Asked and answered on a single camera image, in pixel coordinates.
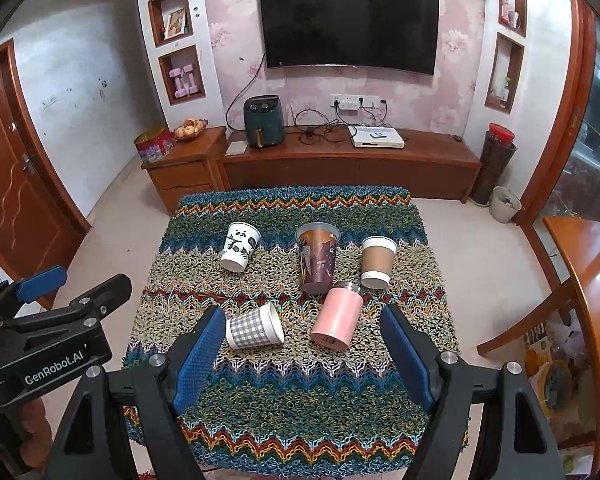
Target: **flat screen tv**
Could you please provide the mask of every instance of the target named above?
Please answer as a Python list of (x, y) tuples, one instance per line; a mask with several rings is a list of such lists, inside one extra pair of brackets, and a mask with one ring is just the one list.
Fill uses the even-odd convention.
[(433, 75), (439, 0), (260, 0), (267, 66), (379, 66)]

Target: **pink wallpaper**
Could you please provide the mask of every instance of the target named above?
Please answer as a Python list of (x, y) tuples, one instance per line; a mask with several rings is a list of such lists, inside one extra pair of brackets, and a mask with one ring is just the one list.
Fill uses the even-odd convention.
[[(230, 121), (233, 126), (242, 127), (242, 103), (253, 95), (280, 95), (285, 119), (290, 124), (291, 108), (296, 113), (303, 108), (316, 108), (331, 119), (331, 94), (367, 94), (387, 100), (386, 122), (392, 126), (461, 135), (475, 89), (484, 3), (485, 0), (440, 0), (433, 76), (381, 68), (267, 69), (234, 105)], [(206, 0), (206, 11), (222, 100), (227, 107), (255, 74), (264, 52), (258, 0)], [(363, 111), (341, 115), (349, 122), (370, 119)], [(309, 112), (298, 122), (320, 124), (322, 119)]]

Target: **red lid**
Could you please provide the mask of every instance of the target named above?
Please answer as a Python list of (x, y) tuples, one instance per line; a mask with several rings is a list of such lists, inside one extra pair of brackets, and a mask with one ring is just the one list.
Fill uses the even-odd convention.
[(500, 126), (496, 123), (489, 124), (489, 131), (498, 137), (502, 142), (510, 144), (516, 137), (512, 131), (507, 130), (504, 126)]

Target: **door frame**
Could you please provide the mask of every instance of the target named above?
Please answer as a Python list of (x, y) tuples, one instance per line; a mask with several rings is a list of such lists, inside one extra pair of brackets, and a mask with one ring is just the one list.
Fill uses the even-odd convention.
[[(91, 225), (75, 205), (64, 184), (62, 184), (40, 142), (24, 99), (20, 79), (18, 78), (13, 38), (0, 45), (0, 67), (11, 114), (13, 115), (16, 129), (22, 139), (27, 155), (29, 155), (36, 173), (42, 180), (45, 189), (53, 201), (58, 205), (60, 211), (68, 219), (76, 232), (84, 237), (91, 229)], [(1, 252), (0, 267), (14, 281), (27, 278), (27, 276), (21, 276), (16, 272)], [(52, 307), (52, 302), (48, 298), (40, 298), (38, 303), (47, 310)]]
[(560, 286), (560, 278), (533, 222), (549, 199), (578, 137), (589, 101), (595, 61), (594, 12), (585, 0), (571, 0), (571, 51), (562, 99), (538, 165), (520, 199), (522, 209), (513, 219), (536, 254), (551, 290)]

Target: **metal bolt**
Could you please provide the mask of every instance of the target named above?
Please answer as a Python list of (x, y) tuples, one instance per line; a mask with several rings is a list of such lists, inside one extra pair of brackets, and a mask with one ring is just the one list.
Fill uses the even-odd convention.
[(517, 362), (515, 361), (509, 361), (507, 363), (507, 370), (509, 371), (509, 373), (514, 374), (514, 375), (520, 375), (522, 373), (522, 366), (520, 366)]
[(99, 366), (90, 366), (87, 368), (87, 377), (93, 379), (100, 375), (100, 367)]
[(440, 359), (442, 359), (443, 363), (448, 365), (454, 365), (458, 362), (458, 356), (449, 350), (442, 352), (442, 354), (440, 354)]
[(162, 366), (166, 360), (167, 358), (164, 356), (164, 354), (154, 354), (149, 357), (149, 364), (151, 366), (158, 367)]

